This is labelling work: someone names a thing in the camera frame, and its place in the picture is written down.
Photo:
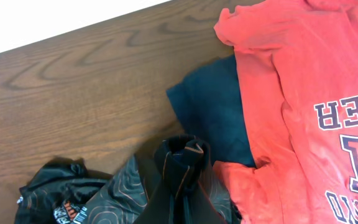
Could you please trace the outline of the black orange-patterned jersey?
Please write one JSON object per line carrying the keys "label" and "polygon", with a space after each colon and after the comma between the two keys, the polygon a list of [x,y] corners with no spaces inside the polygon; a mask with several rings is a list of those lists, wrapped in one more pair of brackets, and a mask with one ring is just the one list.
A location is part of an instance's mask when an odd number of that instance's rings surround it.
{"label": "black orange-patterned jersey", "polygon": [[16,223],[240,223],[215,176],[209,144],[193,135],[134,154],[111,178],[56,158],[20,189]]}

